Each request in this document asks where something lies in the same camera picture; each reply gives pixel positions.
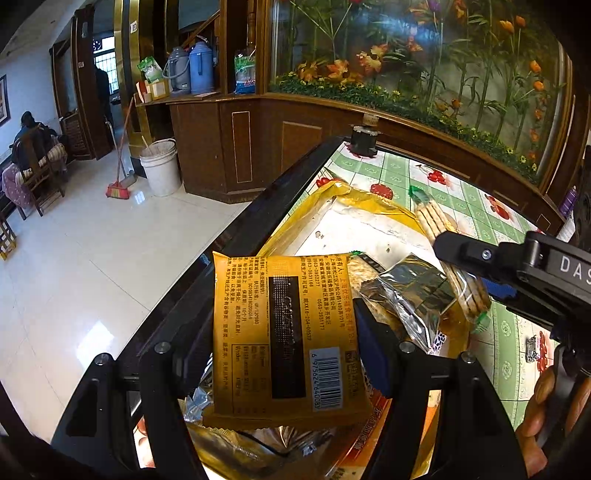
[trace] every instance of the purple bottle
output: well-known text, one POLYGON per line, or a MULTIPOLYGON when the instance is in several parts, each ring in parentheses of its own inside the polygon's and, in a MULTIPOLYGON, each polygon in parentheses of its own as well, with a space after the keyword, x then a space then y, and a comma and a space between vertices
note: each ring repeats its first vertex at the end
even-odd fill
POLYGON ((570 211, 573 209, 574 207, 574 203, 577 200, 577 187, 572 187, 568 193, 566 194, 566 196, 564 197, 564 200, 562 202, 562 205, 560 205, 560 208, 558 209, 558 211, 565 217, 569 216, 570 211))

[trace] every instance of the white bucket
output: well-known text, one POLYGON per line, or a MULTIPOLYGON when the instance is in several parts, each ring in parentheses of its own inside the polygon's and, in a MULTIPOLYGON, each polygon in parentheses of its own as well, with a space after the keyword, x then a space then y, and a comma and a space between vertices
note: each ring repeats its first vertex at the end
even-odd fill
POLYGON ((144 148, 139 160, 148 177, 150 188, 157 197, 172 195, 181 186, 177 146, 173 138, 158 140, 144 148))

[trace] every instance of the gray thermos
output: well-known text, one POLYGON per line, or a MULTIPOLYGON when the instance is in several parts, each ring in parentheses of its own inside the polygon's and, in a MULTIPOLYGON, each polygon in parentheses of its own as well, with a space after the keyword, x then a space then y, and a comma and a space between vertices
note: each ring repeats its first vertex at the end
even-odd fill
POLYGON ((189 54, 182 47, 173 48, 164 66, 163 77, 170 79, 173 88, 171 95, 188 95, 191 93, 189 54))

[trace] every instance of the stool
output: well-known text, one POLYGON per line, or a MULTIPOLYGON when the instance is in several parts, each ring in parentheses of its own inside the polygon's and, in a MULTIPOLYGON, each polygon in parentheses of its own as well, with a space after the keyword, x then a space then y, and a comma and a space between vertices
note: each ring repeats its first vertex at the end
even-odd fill
POLYGON ((8 225, 6 217, 0 212, 0 257, 6 260, 8 254, 17 246, 17 237, 8 225))

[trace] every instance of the screw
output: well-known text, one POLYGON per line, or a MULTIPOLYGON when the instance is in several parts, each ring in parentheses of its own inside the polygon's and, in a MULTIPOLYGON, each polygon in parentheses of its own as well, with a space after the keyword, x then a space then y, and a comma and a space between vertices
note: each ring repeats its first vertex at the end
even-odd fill
POLYGON ((109 363, 110 360, 111 360, 111 358, 108 353, 99 353, 95 357, 95 363, 97 365, 106 365, 109 363))
POLYGON ((401 342, 399 347, 404 353, 413 353, 416 348, 412 342, 401 342))
POLYGON ((156 353, 166 353, 169 350, 170 350, 170 343, 168 343, 168 342, 157 343, 156 346, 154 347, 154 351, 156 353))
POLYGON ((476 357, 470 352, 462 352, 461 357, 467 364, 473 364, 476 362, 476 357))

